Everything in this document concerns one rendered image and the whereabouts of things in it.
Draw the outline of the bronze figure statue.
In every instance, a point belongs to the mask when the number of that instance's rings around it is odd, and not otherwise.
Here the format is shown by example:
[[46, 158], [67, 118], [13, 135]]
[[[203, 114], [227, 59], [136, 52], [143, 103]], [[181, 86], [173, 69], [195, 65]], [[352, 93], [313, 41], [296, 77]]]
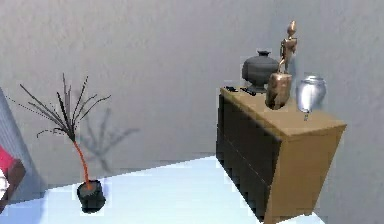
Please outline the bronze figure statue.
[[269, 78], [265, 104], [272, 110], [284, 107], [290, 98], [292, 75], [289, 73], [289, 64], [298, 44], [296, 31], [296, 21], [292, 20], [287, 27], [287, 37], [280, 42], [278, 69]]

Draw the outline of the silver glass vase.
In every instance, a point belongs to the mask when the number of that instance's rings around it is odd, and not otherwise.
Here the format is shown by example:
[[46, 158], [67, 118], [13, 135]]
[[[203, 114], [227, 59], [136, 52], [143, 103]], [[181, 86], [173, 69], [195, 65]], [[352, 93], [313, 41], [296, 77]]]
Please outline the silver glass vase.
[[304, 113], [307, 121], [309, 114], [318, 109], [326, 95], [327, 88], [325, 80], [317, 75], [308, 75], [296, 85], [297, 108]]

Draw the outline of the dark grey round vase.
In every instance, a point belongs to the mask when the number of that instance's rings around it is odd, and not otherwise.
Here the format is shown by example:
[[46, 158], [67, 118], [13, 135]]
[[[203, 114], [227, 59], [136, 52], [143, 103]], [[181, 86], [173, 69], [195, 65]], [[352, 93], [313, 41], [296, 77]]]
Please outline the dark grey round vase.
[[269, 51], [259, 51], [257, 56], [248, 58], [242, 67], [242, 78], [250, 83], [247, 90], [252, 93], [265, 93], [265, 84], [270, 75], [278, 70], [279, 62], [269, 56]]

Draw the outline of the bed with red cover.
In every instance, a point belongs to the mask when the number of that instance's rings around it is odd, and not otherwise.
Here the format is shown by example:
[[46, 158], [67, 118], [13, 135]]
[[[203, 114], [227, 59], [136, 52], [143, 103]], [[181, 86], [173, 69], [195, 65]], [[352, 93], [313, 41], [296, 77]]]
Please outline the bed with red cover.
[[0, 214], [11, 201], [25, 173], [22, 161], [12, 157], [0, 145]]

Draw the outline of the house plant in black pot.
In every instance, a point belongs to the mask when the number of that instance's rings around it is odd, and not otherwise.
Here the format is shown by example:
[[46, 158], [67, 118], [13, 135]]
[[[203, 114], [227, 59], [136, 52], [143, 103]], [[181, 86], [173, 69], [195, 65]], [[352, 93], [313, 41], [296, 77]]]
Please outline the house plant in black pot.
[[99, 180], [93, 180], [89, 176], [88, 164], [77, 140], [77, 129], [79, 123], [89, 114], [89, 112], [100, 102], [109, 99], [110, 96], [98, 98], [98, 95], [94, 94], [84, 100], [83, 95], [88, 83], [88, 77], [86, 77], [76, 100], [75, 107], [74, 109], [71, 109], [72, 86], [67, 85], [65, 74], [62, 74], [62, 83], [63, 93], [56, 93], [59, 110], [54, 106], [48, 107], [46, 103], [33, 95], [23, 84], [20, 84], [20, 88], [32, 99], [32, 101], [28, 101], [28, 106], [18, 103], [10, 97], [7, 97], [7, 99], [55, 124], [55, 127], [43, 129], [38, 132], [36, 137], [39, 137], [45, 132], [49, 132], [52, 134], [62, 134], [68, 137], [72, 142], [80, 158], [84, 179], [84, 181], [77, 187], [76, 195], [81, 205], [82, 212], [92, 214], [101, 210], [105, 205], [106, 197], [104, 196], [101, 182]]

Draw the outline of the brown chest of drawers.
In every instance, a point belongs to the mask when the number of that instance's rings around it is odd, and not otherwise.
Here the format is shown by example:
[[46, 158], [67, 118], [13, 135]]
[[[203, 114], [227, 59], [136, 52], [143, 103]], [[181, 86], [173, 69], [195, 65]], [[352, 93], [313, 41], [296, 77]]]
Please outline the brown chest of drawers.
[[346, 124], [294, 100], [279, 110], [265, 96], [220, 90], [216, 158], [264, 224], [310, 215]]

